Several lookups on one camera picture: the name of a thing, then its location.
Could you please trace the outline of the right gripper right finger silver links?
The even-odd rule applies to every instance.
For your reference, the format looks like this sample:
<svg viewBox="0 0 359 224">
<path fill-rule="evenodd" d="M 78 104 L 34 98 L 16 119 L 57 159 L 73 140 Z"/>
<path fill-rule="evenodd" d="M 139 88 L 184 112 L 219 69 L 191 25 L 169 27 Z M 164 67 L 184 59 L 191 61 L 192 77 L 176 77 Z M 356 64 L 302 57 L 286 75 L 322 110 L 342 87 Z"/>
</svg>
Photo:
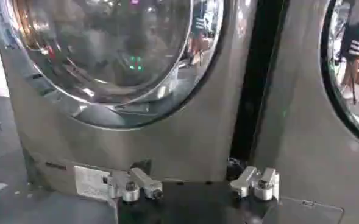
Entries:
<svg viewBox="0 0 359 224">
<path fill-rule="evenodd" d="M 227 160 L 227 181 L 232 201 L 279 201 L 280 174 L 274 167 L 260 170 L 230 157 Z"/>
</svg>

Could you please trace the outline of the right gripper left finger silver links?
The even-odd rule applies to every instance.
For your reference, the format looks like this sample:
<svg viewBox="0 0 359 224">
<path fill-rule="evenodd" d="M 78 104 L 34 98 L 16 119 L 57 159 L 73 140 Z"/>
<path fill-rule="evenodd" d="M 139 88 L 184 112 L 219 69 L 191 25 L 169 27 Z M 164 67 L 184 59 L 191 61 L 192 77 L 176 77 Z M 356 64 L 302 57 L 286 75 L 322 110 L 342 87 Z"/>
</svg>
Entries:
<svg viewBox="0 0 359 224">
<path fill-rule="evenodd" d="M 152 160 L 134 162 L 128 170 L 113 170 L 107 177 L 108 200 L 120 199 L 125 203 L 135 203 L 144 193 L 148 200 L 163 198 L 163 183 L 153 179 Z"/>
</svg>

